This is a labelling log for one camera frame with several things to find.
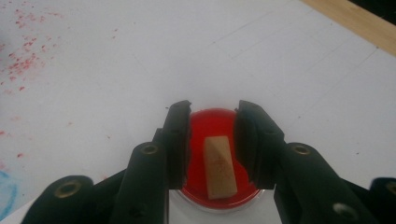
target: white table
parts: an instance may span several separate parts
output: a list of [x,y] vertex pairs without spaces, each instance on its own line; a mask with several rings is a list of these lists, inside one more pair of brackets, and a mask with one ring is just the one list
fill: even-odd
[[[184,99],[262,105],[365,188],[396,176],[396,59],[300,1],[10,0],[0,24],[0,219],[125,168]],[[226,216],[170,206],[171,223],[280,223],[271,191]]]

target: blue marker scribble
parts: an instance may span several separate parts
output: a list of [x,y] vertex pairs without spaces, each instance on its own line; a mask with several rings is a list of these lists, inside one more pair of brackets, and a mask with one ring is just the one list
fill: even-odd
[[15,203],[18,186],[8,174],[0,171],[0,221],[8,216]]

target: blue stain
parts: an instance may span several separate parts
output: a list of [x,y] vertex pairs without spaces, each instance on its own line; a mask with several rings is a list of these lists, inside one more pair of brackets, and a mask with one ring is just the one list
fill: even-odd
[[11,212],[18,194],[18,186],[8,174],[0,171],[0,221]]

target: red plate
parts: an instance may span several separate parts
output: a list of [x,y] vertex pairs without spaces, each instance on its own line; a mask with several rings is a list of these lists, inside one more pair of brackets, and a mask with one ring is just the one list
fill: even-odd
[[[236,160],[233,148],[233,121],[235,112],[226,109],[207,109],[191,114],[191,160],[188,180],[182,193],[195,203],[213,209],[230,209],[247,203],[260,191],[248,182],[245,168]],[[206,190],[204,140],[209,136],[228,136],[233,170],[238,192],[231,198],[209,200]]]

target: red lid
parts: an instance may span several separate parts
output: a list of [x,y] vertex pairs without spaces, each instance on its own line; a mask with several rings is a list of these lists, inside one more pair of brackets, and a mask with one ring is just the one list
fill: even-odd
[[[230,209],[247,203],[260,191],[248,182],[245,168],[236,160],[233,147],[233,121],[235,112],[226,109],[207,109],[191,114],[191,160],[187,184],[182,193],[201,206],[214,209]],[[204,165],[204,140],[209,136],[228,136],[233,159],[238,192],[231,198],[209,200],[206,189]]]

